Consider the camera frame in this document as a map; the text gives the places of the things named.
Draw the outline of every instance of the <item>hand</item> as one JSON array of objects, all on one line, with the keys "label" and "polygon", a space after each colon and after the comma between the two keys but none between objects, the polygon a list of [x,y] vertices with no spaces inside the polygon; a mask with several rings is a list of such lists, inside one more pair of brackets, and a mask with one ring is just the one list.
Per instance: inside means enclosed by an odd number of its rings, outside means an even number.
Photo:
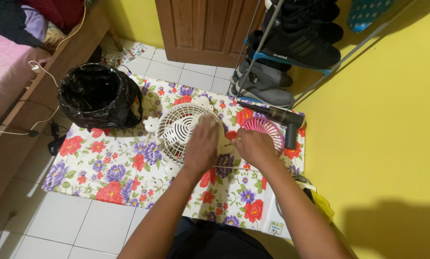
[{"label": "hand", "polygon": [[183,167],[196,174],[197,180],[217,161],[218,131],[216,118],[204,114],[189,139]]},{"label": "hand", "polygon": [[231,142],[239,150],[241,157],[260,171],[271,163],[281,162],[277,157],[274,142],[268,134],[240,128],[237,136],[241,140],[234,138]]}]

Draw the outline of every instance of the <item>pink bedsheet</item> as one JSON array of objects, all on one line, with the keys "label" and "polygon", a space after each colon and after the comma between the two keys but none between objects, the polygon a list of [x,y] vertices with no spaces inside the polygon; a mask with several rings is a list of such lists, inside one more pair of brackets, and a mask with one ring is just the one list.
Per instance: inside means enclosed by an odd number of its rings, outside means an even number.
[{"label": "pink bedsheet", "polygon": [[16,101],[34,72],[28,61],[48,61],[50,54],[40,48],[18,45],[0,36],[0,118]]}]

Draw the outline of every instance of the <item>white fan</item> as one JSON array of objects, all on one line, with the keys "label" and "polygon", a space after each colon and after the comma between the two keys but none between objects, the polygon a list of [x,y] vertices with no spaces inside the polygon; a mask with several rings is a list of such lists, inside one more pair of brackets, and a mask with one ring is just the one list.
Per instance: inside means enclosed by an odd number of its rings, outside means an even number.
[{"label": "white fan", "polygon": [[205,96],[194,97],[190,103],[173,106],[160,119],[149,117],[143,121],[145,130],[155,135],[159,151],[167,161],[164,171],[169,179],[175,177],[184,164],[186,144],[203,114],[214,115],[214,121],[218,124],[218,154],[230,153],[234,147],[225,146],[230,141],[224,137],[222,122],[215,116],[213,106]]}]

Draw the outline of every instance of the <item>black trash bag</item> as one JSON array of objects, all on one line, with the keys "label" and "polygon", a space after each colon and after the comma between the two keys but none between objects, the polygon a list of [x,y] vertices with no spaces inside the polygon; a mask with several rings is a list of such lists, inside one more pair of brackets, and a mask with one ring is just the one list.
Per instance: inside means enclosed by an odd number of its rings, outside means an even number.
[{"label": "black trash bag", "polygon": [[124,72],[100,63],[69,70],[58,86],[63,113],[89,131],[136,126],[143,117],[142,98],[138,85]]}]

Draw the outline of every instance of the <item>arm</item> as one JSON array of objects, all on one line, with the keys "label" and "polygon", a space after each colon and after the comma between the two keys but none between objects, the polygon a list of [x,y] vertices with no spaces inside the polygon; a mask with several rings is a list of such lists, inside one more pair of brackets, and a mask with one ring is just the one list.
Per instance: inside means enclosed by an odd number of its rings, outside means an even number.
[{"label": "arm", "polygon": [[[212,124],[211,116],[202,116],[189,140],[184,166],[137,226],[117,259],[165,257],[189,196],[202,175],[216,163],[218,126]],[[200,152],[200,147],[204,147],[204,152]],[[151,235],[143,238],[143,233]]]},{"label": "arm", "polygon": [[352,258],[314,204],[277,157],[272,139],[263,133],[239,129],[233,142],[241,156],[268,180],[293,243],[302,258]]}]

